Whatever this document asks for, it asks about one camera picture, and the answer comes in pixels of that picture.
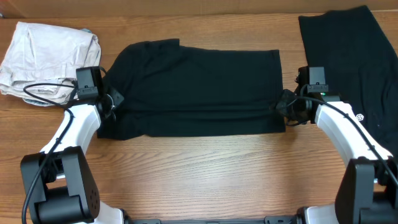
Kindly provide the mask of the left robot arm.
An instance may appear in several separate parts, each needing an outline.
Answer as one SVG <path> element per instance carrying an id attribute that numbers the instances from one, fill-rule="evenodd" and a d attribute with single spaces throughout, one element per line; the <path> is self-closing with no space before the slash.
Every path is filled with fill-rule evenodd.
<path id="1" fill-rule="evenodd" d="M 21 222 L 127 223 L 126 212 L 100 200 L 85 154 L 116 102 L 106 87 L 78 86 L 78 103 L 65 107 L 55 136 L 21 160 L 25 200 Z"/>

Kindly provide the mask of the black t-shirt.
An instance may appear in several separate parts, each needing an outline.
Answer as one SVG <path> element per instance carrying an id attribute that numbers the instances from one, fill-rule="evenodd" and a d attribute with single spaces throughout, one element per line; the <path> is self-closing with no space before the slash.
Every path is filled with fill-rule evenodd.
<path id="1" fill-rule="evenodd" d="M 127 46 L 104 77 L 123 96 L 99 138 L 282 133 L 278 50 L 207 50 L 177 39 Z"/>

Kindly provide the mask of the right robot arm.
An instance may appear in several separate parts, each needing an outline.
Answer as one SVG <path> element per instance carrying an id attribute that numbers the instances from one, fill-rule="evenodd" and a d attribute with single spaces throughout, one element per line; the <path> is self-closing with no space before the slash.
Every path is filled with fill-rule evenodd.
<path id="1" fill-rule="evenodd" d="M 337 94 L 284 90 L 271 107 L 288 126 L 316 124 L 346 170 L 331 205 L 304 207 L 292 223 L 397 223 L 397 162 Z"/>

